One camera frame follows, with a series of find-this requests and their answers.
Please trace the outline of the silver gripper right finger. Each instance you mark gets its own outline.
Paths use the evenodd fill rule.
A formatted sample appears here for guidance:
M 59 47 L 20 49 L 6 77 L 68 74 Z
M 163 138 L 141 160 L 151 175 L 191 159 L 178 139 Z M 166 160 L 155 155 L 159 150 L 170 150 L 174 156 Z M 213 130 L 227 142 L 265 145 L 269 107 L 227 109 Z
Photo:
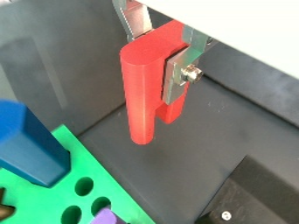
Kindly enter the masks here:
M 187 46 L 166 61 L 163 101 L 167 105 L 179 99 L 187 85 L 199 81 L 203 71 L 197 67 L 197 62 L 213 38 L 186 25 L 182 31 L 182 40 Z

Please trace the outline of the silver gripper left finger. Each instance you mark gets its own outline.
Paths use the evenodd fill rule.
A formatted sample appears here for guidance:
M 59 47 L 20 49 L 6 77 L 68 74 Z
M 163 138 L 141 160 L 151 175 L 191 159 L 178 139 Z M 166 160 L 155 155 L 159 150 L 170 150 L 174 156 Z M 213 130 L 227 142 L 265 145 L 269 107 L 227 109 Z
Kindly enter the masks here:
M 113 0 L 113 4 L 126 30 L 127 41 L 133 42 L 154 29 L 147 6 L 137 0 Z

